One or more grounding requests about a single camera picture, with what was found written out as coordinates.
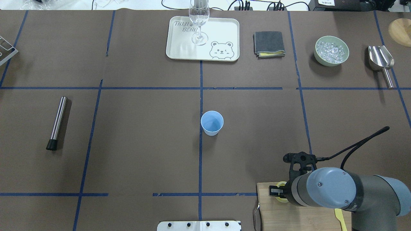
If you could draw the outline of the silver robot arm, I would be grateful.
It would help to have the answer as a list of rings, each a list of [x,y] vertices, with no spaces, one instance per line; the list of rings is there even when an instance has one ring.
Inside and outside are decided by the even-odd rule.
[[[396,231],[397,218],[410,213],[410,189],[400,180],[381,175],[358,175],[323,167],[271,185],[269,195],[295,206],[324,207],[351,212],[353,231]]]

